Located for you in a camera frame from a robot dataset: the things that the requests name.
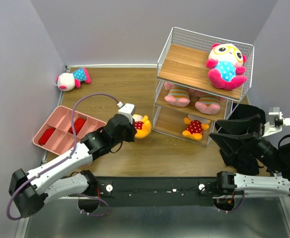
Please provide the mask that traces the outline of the yellow frog plush back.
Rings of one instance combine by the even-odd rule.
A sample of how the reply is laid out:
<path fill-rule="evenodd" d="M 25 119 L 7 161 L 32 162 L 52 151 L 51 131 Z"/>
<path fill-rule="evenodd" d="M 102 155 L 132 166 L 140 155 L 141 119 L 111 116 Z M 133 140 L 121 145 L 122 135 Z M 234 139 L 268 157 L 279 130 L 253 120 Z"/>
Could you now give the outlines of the yellow frog plush back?
<path fill-rule="evenodd" d="M 132 117 L 134 119 L 134 127 L 136 129 L 135 138 L 143 139 L 147 137 L 151 133 L 151 130 L 152 130 L 152 124 L 149 121 L 148 116 L 134 114 Z"/>

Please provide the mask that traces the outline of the yellow frog plush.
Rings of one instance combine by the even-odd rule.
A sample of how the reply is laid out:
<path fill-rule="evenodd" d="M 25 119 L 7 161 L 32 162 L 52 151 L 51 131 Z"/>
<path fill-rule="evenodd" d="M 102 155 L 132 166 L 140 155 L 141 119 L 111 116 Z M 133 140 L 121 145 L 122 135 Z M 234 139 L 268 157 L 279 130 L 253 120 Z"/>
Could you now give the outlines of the yellow frog plush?
<path fill-rule="evenodd" d="M 186 138 L 201 141 L 203 132 L 210 128 L 211 121 L 196 115 L 188 115 L 184 118 L 184 123 L 187 125 L 182 135 Z"/>
<path fill-rule="evenodd" d="M 134 114 L 132 117 L 134 119 L 134 127 L 136 129 L 135 138 L 143 139 L 147 137 L 151 133 L 151 130 L 152 130 L 152 124 L 149 121 L 148 116 Z"/>

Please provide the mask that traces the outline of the pink frog plush striped shirt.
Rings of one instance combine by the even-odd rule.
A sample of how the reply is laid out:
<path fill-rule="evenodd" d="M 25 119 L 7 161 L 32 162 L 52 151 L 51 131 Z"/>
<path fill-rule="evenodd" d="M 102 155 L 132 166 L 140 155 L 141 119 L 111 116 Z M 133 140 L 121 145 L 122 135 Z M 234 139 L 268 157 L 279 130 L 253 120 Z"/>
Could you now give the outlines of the pink frog plush striped shirt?
<path fill-rule="evenodd" d="M 217 114 L 221 109 L 221 103 L 227 100 L 226 98 L 202 91 L 195 91 L 194 95 L 198 98 L 198 101 L 195 103 L 195 108 L 199 112 L 207 115 Z"/>

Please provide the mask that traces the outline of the yellow frog plush front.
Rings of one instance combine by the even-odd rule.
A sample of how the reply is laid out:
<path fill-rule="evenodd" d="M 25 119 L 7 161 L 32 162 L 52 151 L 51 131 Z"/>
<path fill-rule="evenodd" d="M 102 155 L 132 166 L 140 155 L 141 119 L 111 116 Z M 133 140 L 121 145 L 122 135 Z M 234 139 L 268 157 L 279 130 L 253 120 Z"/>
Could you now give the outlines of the yellow frog plush front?
<path fill-rule="evenodd" d="M 188 115 L 184 118 L 184 123 L 187 125 L 182 135 L 186 138 L 201 141 L 203 132 L 210 128 L 211 121 L 196 115 Z"/>

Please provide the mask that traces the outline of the pink plush face down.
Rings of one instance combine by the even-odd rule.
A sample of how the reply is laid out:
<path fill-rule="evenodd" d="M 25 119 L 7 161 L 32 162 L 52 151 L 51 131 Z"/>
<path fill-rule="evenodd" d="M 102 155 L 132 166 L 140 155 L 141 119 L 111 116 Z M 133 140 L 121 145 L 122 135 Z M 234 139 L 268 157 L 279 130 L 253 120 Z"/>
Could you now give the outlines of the pink plush face down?
<path fill-rule="evenodd" d="M 164 97 L 165 102 L 176 107 L 186 107 L 190 103 L 190 95 L 187 87 L 165 82 L 164 88 L 168 94 Z"/>

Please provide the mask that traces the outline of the white panda plush with glasses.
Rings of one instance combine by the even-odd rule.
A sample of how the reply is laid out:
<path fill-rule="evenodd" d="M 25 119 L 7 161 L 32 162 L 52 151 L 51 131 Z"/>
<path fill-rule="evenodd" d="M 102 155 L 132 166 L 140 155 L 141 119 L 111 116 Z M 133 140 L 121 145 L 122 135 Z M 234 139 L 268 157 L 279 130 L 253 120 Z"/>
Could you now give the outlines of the white panda plush with glasses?
<path fill-rule="evenodd" d="M 224 90 L 234 90 L 247 81 L 244 75 L 245 55 L 233 44 L 216 43 L 211 47 L 206 67 L 211 84 Z"/>

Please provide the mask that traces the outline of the white panda plush blue dress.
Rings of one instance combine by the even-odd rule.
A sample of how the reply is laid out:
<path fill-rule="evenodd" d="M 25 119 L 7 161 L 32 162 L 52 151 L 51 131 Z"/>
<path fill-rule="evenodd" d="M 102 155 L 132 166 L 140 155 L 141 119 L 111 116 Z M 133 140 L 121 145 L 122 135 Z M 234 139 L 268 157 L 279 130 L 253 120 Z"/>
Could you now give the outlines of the white panda plush blue dress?
<path fill-rule="evenodd" d="M 80 88 L 81 83 L 91 84 L 92 79 L 86 68 L 79 68 L 72 73 L 62 73 L 54 84 L 59 90 L 67 92 L 74 88 Z"/>

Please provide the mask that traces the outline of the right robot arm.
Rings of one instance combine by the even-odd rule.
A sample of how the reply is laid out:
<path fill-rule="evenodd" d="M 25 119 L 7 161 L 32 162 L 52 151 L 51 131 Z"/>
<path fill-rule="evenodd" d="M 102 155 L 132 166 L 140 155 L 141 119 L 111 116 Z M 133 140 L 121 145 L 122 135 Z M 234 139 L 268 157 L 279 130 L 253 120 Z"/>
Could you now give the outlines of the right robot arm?
<path fill-rule="evenodd" d="M 214 182 L 219 194 L 232 194 L 236 191 L 264 191 L 290 196 L 290 142 L 278 143 L 277 147 L 266 136 L 282 131 L 290 126 L 290 118 L 283 118 L 282 113 L 270 113 L 269 121 L 263 124 L 260 115 L 246 119 L 221 119 L 216 122 L 220 131 L 210 133 L 210 137 L 226 156 L 244 154 L 266 167 L 270 177 L 241 175 L 239 173 L 219 172 Z"/>

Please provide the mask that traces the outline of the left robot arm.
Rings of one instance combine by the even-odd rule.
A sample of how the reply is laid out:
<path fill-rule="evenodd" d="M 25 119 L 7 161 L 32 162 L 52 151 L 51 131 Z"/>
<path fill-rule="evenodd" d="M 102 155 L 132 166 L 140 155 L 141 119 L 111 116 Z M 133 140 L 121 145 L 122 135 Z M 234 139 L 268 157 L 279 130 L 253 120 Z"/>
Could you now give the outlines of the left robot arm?
<path fill-rule="evenodd" d="M 133 142 L 136 135 L 131 114 L 116 114 L 107 124 L 87 133 L 79 142 L 53 161 L 25 172 L 13 172 L 8 193 L 10 200 L 6 215 L 10 220 L 20 220 L 41 210 L 48 200 L 48 190 L 61 178 L 84 164 L 112 152 L 118 144 Z"/>

